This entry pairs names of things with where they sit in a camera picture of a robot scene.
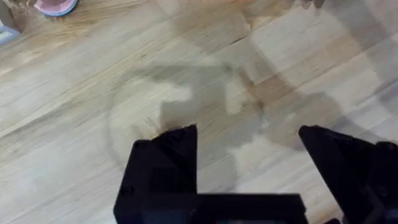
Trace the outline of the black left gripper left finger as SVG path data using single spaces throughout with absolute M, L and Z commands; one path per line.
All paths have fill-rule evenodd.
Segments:
M 189 223 L 197 194 L 194 124 L 134 142 L 113 208 L 117 223 Z

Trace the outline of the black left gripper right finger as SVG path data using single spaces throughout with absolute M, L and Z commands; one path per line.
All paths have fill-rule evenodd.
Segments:
M 397 223 L 397 144 L 321 126 L 298 135 L 348 224 Z

